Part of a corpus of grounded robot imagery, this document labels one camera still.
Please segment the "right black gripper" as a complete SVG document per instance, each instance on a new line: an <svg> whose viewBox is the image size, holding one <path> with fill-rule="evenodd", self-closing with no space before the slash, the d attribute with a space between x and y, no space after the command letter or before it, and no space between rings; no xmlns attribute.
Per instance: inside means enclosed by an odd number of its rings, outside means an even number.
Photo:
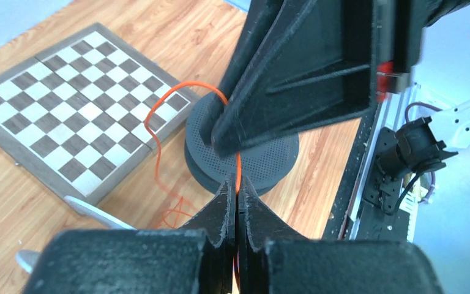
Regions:
<svg viewBox="0 0 470 294"><path fill-rule="evenodd" d="M237 88L211 116L222 157L357 118L409 86L423 30L470 1L286 1L275 83Z"/></svg>

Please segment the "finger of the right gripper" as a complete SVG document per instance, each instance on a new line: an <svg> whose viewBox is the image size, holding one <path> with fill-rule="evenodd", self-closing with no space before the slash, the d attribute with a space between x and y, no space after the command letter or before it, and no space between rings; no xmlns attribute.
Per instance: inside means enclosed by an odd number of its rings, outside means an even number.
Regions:
<svg viewBox="0 0 470 294"><path fill-rule="evenodd" d="M235 51L219 89L230 100L237 88L260 86L275 81L271 65L284 47L281 13L286 1L252 1Z"/></svg>

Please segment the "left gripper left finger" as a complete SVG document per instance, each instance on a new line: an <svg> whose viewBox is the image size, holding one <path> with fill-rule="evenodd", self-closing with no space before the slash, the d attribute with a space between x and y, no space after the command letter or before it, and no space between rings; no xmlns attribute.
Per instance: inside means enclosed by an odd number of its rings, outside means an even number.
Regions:
<svg viewBox="0 0 470 294"><path fill-rule="evenodd" d="M230 293L236 177L175 230L80 229L40 253L24 293Z"/></svg>

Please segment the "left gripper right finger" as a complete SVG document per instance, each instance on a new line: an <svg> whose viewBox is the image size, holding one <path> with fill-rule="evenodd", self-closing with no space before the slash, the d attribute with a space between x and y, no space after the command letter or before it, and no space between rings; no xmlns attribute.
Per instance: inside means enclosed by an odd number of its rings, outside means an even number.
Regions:
<svg viewBox="0 0 470 294"><path fill-rule="evenodd" d="M406 241L323 241L302 236L238 183L241 293L442 293L423 251Z"/></svg>

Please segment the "black cable spool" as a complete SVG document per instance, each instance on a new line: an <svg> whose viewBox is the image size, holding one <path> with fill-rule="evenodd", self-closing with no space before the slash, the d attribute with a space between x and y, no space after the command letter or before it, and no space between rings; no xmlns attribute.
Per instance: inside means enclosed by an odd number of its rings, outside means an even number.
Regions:
<svg viewBox="0 0 470 294"><path fill-rule="evenodd" d="M225 176L236 172L236 157L219 158L212 147L200 137L200 122L209 114L216 99L209 93L193 106L186 121L184 156L192 176L209 192L215 194ZM258 195L269 192L294 167L299 154L299 136L294 134L241 152L242 174L247 176Z"/></svg>

